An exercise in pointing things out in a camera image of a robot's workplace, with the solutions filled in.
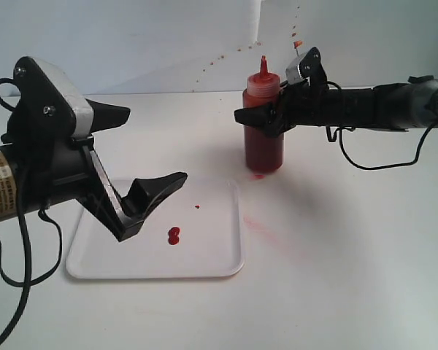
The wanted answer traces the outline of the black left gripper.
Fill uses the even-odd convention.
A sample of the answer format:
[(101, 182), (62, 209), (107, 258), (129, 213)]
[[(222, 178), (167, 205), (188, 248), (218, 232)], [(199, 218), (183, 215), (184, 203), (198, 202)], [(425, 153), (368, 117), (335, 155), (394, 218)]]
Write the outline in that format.
[[(86, 101), (91, 108), (88, 133), (119, 128), (131, 114), (125, 106)], [(96, 154), (92, 136), (39, 135), (25, 122), (8, 122), (7, 158), (15, 180), (24, 181), (19, 202), (25, 213), (76, 200), (118, 241), (135, 236), (152, 212), (188, 178), (181, 171), (152, 179), (136, 178), (121, 196)]]

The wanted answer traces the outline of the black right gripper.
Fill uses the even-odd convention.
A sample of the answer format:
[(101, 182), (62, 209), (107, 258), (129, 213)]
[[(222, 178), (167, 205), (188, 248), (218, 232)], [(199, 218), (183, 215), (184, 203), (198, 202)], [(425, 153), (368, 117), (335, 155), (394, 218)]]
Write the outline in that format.
[(266, 126), (266, 135), (280, 136), (298, 126), (330, 128), (336, 125), (336, 90), (303, 85), (287, 86), (277, 102), (234, 111), (244, 126)]

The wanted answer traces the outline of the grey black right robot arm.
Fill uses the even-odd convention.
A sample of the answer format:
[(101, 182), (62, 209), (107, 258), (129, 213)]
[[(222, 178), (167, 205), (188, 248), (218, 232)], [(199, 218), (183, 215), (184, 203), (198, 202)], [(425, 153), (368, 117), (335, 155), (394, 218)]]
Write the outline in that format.
[(342, 89), (333, 82), (287, 85), (277, 102), (238, 109), (237, 123), (276, 137), (297, 126), (405, 131), (438, 128), (438, 79)]

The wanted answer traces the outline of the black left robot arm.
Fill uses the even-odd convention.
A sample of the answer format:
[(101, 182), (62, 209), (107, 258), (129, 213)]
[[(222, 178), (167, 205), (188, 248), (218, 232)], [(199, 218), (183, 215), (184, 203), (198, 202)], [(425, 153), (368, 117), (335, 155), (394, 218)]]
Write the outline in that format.
[(185, 172), (136, 178), (126, 195), (112, 186), (94, 148), (94, 133), (124, 125), (130, 110), (90, 101), (94, 122), (87, 136), (41, 131), (29, 109), (18, 102), (0, 145), (0, 222), (78, 201), (119, 242), (138, 234), (146, 219), (186, 182)]

